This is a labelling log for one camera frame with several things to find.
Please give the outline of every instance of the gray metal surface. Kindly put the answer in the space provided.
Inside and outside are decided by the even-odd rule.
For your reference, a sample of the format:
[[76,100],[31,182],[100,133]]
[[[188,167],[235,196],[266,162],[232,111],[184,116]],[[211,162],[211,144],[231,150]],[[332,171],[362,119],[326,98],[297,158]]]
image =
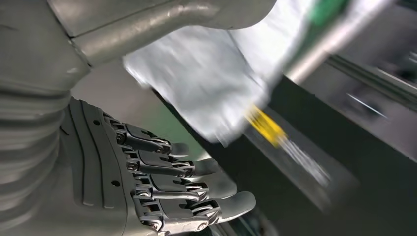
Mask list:
[[[87,23],[93,19],[79,17],[82,10],[78,9],[83,9],[84,5],[91,9],[89,1],[50,0],[58,19],[70,34],[86,31],[73,38],[73,42],[93,66],[123,56],[183,26],[203,25],[219,29],[251,26],[269,13],[275,0],[172,0],[164,4],[136,1],[136,7],[129,1],[123,3],[129,4],[114,7],[118,2],[102,1],[100,7],[89,12],[97,22]],[[114,8],[126,13],[113,15]],[[115,20],[103,20],[109,15]]]
[[70,37],[170,0],[48,0]]

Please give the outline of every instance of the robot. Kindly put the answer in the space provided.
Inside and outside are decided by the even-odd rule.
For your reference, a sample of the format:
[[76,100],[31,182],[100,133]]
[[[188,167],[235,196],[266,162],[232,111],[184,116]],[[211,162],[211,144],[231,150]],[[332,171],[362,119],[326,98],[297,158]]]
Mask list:
[[250,211],[195,181],[186,144],[71,98],[94,67],[186,25],[251,26],[275,0],[0,1],[0,236],[167,236]]

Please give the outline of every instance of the black surface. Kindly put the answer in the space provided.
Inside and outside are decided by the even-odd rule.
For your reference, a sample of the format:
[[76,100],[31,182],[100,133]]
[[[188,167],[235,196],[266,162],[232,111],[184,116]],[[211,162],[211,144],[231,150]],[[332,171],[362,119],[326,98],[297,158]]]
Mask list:
[[316,208],[245,137],[210,144],[165,103],[282,236],[408,236],[417,232],[417,164],[284,78],[268,107],[345,166],[360,188],[329,214]]

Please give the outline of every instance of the yellow stripe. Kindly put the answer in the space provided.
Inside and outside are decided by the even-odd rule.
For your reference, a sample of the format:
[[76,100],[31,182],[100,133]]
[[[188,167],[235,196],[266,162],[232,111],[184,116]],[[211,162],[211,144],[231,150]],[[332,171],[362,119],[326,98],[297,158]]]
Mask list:
[[246,119],[275,147],[279,145],[278,137],[287,136],[284,130],[277,123],[275,123],[268,115],[257,107],[254,107],[253,112],[247,116]]

